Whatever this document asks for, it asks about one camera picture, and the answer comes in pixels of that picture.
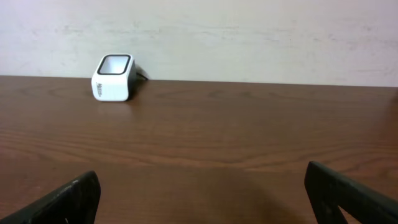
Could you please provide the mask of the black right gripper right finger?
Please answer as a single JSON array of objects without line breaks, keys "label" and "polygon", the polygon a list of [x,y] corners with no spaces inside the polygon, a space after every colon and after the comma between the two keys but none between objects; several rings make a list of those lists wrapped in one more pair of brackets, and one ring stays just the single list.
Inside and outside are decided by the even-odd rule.
[{"label": "black right gripper right finger", "polygon": [[360,223],[397,224],[397,201],[319,162],[308,163],[304,185],[318,223],[347,224],[344,210]]}]

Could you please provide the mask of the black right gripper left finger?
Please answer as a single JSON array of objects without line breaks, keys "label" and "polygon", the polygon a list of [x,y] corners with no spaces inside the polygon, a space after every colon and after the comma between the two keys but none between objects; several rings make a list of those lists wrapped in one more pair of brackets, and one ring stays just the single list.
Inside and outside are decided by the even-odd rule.
[{"label": "black right gripper left finger", "polygon": [[4,217],[1,224],[94,224],[100,196],[100,182],[92,170]]}]

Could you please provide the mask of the white barcode scanner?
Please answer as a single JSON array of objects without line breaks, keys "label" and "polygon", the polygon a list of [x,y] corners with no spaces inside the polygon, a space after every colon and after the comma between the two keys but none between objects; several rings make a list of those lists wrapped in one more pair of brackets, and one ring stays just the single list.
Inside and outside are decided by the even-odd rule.
[{"label": "white barcode scanner", "polygon": [[105,55],[91,78],[94,98],[98,101],[126,101],[135,82],[136,73],[132,55]]}]

